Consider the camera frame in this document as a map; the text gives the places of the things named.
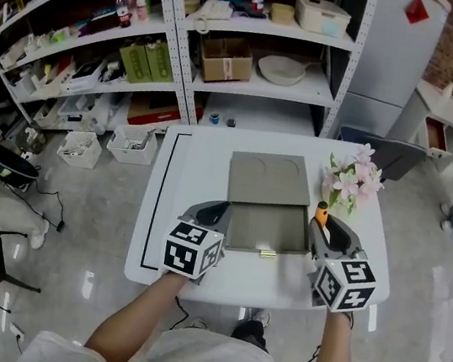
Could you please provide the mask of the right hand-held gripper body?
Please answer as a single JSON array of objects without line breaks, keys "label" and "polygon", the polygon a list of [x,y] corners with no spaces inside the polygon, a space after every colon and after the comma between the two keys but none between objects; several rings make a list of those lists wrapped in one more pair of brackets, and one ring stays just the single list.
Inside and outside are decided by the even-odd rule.
[{"label": "right hand-held gripper body", "polygon": [[379,260],[364,249],[337,249],[311,244],[316,271],[309,274],[312,307],[334,312],[365,309],[376,293]]}]

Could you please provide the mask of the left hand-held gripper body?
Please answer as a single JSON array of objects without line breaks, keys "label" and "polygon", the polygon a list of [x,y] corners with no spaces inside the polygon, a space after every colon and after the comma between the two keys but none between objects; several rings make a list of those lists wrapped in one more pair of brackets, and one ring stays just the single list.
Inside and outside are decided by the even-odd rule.
[{"label": "left hand-held gripper body", "polygon": [[225,237],[224,233],[176,219],[166,232],[160,276],[174,273],[198,285],[220,262]]}]

